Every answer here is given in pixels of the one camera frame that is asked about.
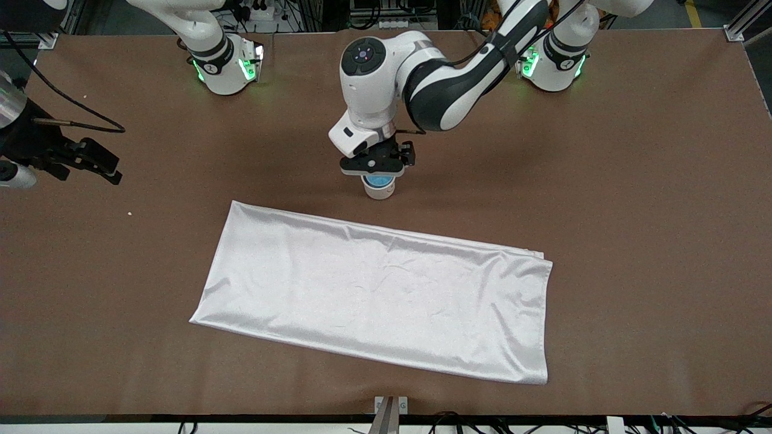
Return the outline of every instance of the folded cloth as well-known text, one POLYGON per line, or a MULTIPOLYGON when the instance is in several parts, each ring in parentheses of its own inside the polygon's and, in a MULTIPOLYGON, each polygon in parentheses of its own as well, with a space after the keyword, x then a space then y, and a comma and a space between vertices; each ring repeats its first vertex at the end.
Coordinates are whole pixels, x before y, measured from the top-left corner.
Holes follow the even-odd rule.
POLYGON ((191 322, 429 371, 544 384, 542 253, 231 204, 191 322))

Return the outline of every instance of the table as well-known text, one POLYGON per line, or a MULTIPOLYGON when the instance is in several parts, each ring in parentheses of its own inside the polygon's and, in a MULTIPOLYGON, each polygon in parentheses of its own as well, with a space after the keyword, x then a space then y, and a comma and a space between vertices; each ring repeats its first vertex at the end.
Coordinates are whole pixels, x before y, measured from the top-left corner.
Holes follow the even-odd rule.
MULTIPOLYGON (((359 35, 250 36, 268 44, 266 81, 232 97, 173 37, 68 36, 40 56, 125 125, 90 134, 124 179, 0 192, 2 414, 342 414, 394 394, 424 414, 729 415, 769 399, 772 123, 740 44, 599 32, 568 91, 510 74, 457 129, 416 137, 417 165, 376 202, 327 139, 345 110, 337 59, 359 35), (549 383, 189 324, 231 200, 545 252, 549 383)), ((450 59, 479 41, 432 38, 450 59)), ((29 94, 92 121, 38 80, 29 94)))

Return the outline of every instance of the cable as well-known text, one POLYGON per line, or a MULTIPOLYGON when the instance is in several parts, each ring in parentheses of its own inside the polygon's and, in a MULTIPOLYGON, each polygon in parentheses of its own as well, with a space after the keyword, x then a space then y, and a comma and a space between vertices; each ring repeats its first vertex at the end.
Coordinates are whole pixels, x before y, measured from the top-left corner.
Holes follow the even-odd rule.
MULTIPOLYGON (((520 1, 521 1, 521 0, 516 0, 516 1, 514 2, 514 4, 512 4, 512 5, 510 6, 510 8, 509 8, 509 9, 506 11, 506 13, 505 13, 505 14, 504 14, 504 15, 501 17, 501 21, 499 21, 499 24, 497 24, 497 25, 496 25, 496 28, 495 28, 495 29, 494 29, 494 30, 493 30, 493 31, 490 33, 490 35, 493 35, 494 33, 498 32, 498 31, 499 31, 499 29, 501 29, 501 25, 502 25, 502 24, 504 23, 504 21, 506 20, 506 17, 510 16, 510 13, 512 13, 512 11, 513 11, 513 10, 514 10, 514 9, 517 7, 517 5, 520 3, 520 1)), ((462 64, 462 63, 464 63, 464 62, 467 62, 467 61, 469 61, 471 58, 473 58, 474 56, 476 56, 476 55, 477 55, 477 53, 479 53, 479 51, 480 51, 481 49, 483 49, 483 47, 484 47, 484 46, 485 46, 485 44, 487 44, 487 43, 488 43, 488 37, 486 37, 486 38, 485 38, 485 39, 482 41, 482 43, 480 43, 480 45, 479 45, 479 46, 478 46, 478 47, 477 47, 477 48, 476 48, 474 51, 472 51, 470 54, 466 55, 466 56, 465 56, 463 59, 459 59, 459 60, 456 60, 455 62, 451 62, 449 65, 450 65, 450 66, 456 66, 456 65, 460 65, 460 64, 462 64)))
POLYGON ((352 29, 367 30, 378 23, 378 20, 381 19, 381 0, 373 0, 373 2, 373 10, 370 12, 370 19, 368 19, 367 23, 365 25, 350 25, 352 29))
POLYGON ((32 61, 29 60, 27 55, 24 54, 24 52, 19 48, 19 46, 16 45, 16 42, 11 38, 11 34, 8 33, 8 31, 3 30, 3 36, 5 36, 5 38, 8 40, 8 43, 11 44, 13 49, 16 50, 16 52, 22 57, 24 62, 27 64, 27 66, 29 66, 29 68, 35 73, 35 75, 37 75, 40 78, 40 80, 42 80, 46 84, 46 86, 48 86, 51 90, 56 92, 60 97, 64 98, 65 100, 68 100, 70 103, 75 104, 76 106, 78 106, 81 109, 87 111, 88 113, 90 113, 90 114, 92 114, 92 115, 94 115, 96 117, 99 117, 101 120, 104 120, 105 122, 107 122, 108 124, 114 126, 115 128, 97 127, 95 125, 80 124, 80 123, 78 123, 77 125, 73 125, 74 127, 87 128, 87 129, 97 130, 97 131, 104 131, 106 133, 118 133, 119 134, 119 133, 125 133, 126 132, 126 128, 124 128, 123 125, 117 123, 115 120, 112 120, 112 119, 110 119, 107 116, 104 116, 103 114, 100 114, 96 110, 91 110, 89 107, 86 107, 82 103, 80 103, 78 101, 75 101, 72 97, 70 97, 66 93, 62 92, 61 90, 59 90, 56 86, 53 85, 53 83, 48 81, 46 76, 44 76, 37 69, 35 64, 32 63, 32 61))
POLYGON ((415 8, 413 8, 413 16, 415 17, 415 22, 418 23, 419 26, 421 26, 421 29, 426 30, 424 27, 424 23, 421 22, 421 19, 418 18, 418 13, 415 11, 415 8))
POLYGON ((772 404, 767 404, 764 407, 762 407, 761 409, 758 409, 755 412, 750 413, 748 416, 756 417, 756 416, 760 415, 761 413, 764 413, 765 411, 767 411, 769 409, 772 409, 772 404))
POLYGON ((290 6, 289 11, 292 12, 292 18, 295 20, 295 24, 297 25, 297 32, 300 32, 300 21, 298 21, 297 16, 295 15, 295 9, 290 6))
POLYGON ((604 30, 609 30, 614 23, 617 22, 617 17, 614 17, 608 21, 608 24, 604 27, 604 30))

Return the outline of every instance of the black cable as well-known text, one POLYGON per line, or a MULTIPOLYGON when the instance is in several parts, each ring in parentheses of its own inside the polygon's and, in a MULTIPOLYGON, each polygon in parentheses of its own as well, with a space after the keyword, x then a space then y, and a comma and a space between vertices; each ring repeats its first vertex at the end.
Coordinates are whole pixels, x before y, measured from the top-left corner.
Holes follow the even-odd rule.
POLYGON ((431 11, 434 10, 434 6, 426 7, 426 8, 413 8, 413 10, 410 10, 407 6, 404 6, 402 4, 402 0, 397 0, 397 7, 400 8, 403 12, 407 12, 408 14, 413 13, 414 11, 419 14, 428 14, 431 11))
POLYGON ((756 417, 756 416, 760 415, 761 413, 763 413, 763 412, 765 412, 765 411, 767 411, 769 409, 772 409, 772 404, 767 404, 764 407, 762 407, 761 409, 758 409, 755 412, 750 413, 748 416, 756 417))
MULTIPOLYGON (((508 16, 510 16, 510 13, 512 13, 512 11, 513 11, 513 10, 514 10, 514 9, 517 7, 517 5, 520 3, 520 1, 521 1, 521 0, 516 0, 516 1, 515 1, 515 3, 514 3, 513 5, 511 5, 511 6, 510 6, 509 10, 507 10, 507 11, 506 11, 506 13, 505 13, 505 14, 504 14, 504 15, 501 17, 501 21, 499 21, 499 24, 497 24, 497 25, 496 25, 496 28, 495 28, 495 29, 494 29, 494 30, 491 32, 491 35, 492 35, 493 33, 496 33, 496 32, 498 32, 498 31, 499 31, 499 29, 501 29, 501 25, 504 23, 504 20, 506 20, 506 18, 507 18, 508 16)), ((466 55, 466 56, 465 56, 463 59, 458 59, 458 60, 456 60, 455 62, 451 62, 449 65, 450 65, 450 66, 456 66, 456 65, 460 65, 460 64, 462 64, 462 63, 468 62, 468 61, 469 61, 471 58, 473 58, 474 56, 476 56, 476 55, 477 55, 477 53, 479 53, 479 51, 480 51, 481 49, 483 49, 483 47, 484 47, 484 46, 485 46, 485 44, 487 44, 487 43, 488 43, 488 38, 486 37, 486 38, 485 38, 485 39, 482 41, 482 43, 480 43, 480 45, 479 45, 479 46, 478 46, 478 47, 477 47, 477 48, 476 48, 474 51, 472 51, 470 54, 466 55)))
POLYGON ((365 25, 351 25, 352 29, 367 30, 378 23, 378 20, 381 19, 381 0, 373 0, 373 2, 373 10, 370 12, 370 19, 367 23, 365 25))
POLYGON ((297 15, 295 15, 295 9, 293 9, 293 7, 290 6, 289 7, 289 11, 292 12, 292 18, 295 20, 295 24, 297 24, 297 32, 300 32, 300 30, 301 30, 300 21, 297 19, 297 15))
POLYGON ((124 128, 123 125, 117 123, 115 120, 112 120, 112 119, 110 119, 107 116, 104 116, 103 114, 100 114, 96 110, 91 110, 89 107, 86 107, 85 105, 83 105, 79 101, 75 101, 72 97, 70 97, 66 93, 62 92, 61 90, 59 90, 56 86, 53 85, 53 83, 51 83, 46 78, 46 76, 44 76, 37 69, 35 64, 32 63, 32 61, 29 60, 29 58, 26 56, 26 54, 24 54, 22 49, 20 49, 19 46, 16 45, 16 42, 13 40, 13 38, 11 38, 11 34, 8 33, 8 31, 3 30, 3 36, 5 36, 5 38, 8 40, 8 43, 11 44, 13 49, 16 50, 16 52, 22 57, 24 62, 27 64, 27 66, 29 66, 29 68, 35 73, 35 75, 37 75, 40 78, 40 80, 42 80, 46 84, 46 86, 48 86, 51 90, 56 92, 60 97, 64 98, 65 100, 68 100, 70 103, 75 104, 76 106, 80 107, 81 109, 85 110, 86 112, 88 112, 88 113, 90 113, 90 114, 92 114, 92 115, 94 115, 96 117, 99 117, 101 120, 104 120, 105 122, 107 122, 108 124, 114 126, 115 128, 97 127, 95 125, 80 124, 80 123, 78 123, 77 127, 86 128, 86 129, 89 129, 89 130, 104 131, 106 133, 125 133, 126 132, 126 128, 124 128))

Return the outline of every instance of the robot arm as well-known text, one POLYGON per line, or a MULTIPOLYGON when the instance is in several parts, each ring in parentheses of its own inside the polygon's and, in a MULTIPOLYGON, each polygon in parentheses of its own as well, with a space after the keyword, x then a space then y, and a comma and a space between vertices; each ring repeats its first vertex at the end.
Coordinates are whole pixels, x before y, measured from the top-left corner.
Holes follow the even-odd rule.
POLYGON ((521 0, 514 8, 513 2, 502 3, 502 10, 508 12, 501 25, 462 68, 455 68, 421 32, 384 40, 358 39, 346 48, 340 81, 348 110, 329 133, 346 156, 341 161, 344 173, 401 175, 410 156, 393 140, 388 149, 376 150, 388 156, 386 161, 359 161, 367 165, 359 170, 357 161, 351 160, 389 142, 395 133, 392 120, 398 98, 405 102, 416 126, 447 131, 461 123, 477 100, 498 84, 547 20, 547 0, 521 0))
POLYGON ((262 46, 226 35, 210 12, 225 0, 128 0, 160 19, 180 37, 193 57, 198 78, 218 95, 239 92, 259 75, 262 46))

